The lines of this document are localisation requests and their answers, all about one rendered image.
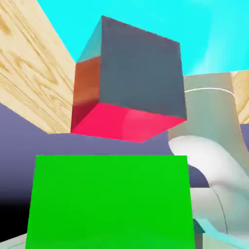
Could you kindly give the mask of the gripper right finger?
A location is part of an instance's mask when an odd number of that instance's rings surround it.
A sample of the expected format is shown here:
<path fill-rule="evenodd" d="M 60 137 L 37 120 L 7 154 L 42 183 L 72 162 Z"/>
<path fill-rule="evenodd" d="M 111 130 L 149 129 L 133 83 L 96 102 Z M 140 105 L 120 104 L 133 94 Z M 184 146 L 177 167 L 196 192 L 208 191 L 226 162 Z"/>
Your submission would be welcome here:
<path fill-rule="evenodd" d="M 235 238 L 226 238 L 224 235 L 220 238 L 209 236 L 194 219 L 195 245 L 196 249 L 249 249 L 249 240 L 241 241 Z"/>

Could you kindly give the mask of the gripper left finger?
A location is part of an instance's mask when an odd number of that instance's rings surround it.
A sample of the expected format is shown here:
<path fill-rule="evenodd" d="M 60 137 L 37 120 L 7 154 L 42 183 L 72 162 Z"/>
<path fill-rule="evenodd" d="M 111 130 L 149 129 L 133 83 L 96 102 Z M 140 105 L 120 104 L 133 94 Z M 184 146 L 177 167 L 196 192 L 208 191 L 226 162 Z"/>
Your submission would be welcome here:
<path fill-rule="evenodd" d="M 25 249 L 27 234 L 0 242 L 0 249 Z"/>

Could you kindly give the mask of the small green cube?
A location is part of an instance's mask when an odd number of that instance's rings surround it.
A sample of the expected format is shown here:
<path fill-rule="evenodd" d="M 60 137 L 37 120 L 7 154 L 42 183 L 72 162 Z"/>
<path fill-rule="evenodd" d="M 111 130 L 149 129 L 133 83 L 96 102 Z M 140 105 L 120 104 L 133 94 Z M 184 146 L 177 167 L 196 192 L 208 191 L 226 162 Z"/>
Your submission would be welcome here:
<path fill-rule="evenodd" d="M 37 156 L 25 249 L 195 249 L 187 158 Z"/>

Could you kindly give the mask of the small red cube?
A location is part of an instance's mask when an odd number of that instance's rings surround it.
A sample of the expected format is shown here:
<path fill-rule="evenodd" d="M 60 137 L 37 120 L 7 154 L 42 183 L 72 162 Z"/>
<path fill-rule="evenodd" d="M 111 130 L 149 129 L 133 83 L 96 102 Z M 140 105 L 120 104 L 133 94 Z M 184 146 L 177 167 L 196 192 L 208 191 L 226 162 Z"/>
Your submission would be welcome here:
<path fill-rule="evenodd" d="M 180 44 L 102 16 L 75 65 L 71 133 L 144 142 L 186 119 Z"/>

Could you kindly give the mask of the large cyan box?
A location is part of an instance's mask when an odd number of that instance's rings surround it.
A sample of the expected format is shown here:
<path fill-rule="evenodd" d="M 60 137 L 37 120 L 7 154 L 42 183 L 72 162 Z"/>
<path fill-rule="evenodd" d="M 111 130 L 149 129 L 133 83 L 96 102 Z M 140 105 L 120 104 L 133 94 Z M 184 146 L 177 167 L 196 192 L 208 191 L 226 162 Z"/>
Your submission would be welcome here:
<path fill-rule="evenodd" d="M 186 75 L 249 70 L 249 0 L 37 0 L 77 60 L 101 16 L 178 41 Z"/>

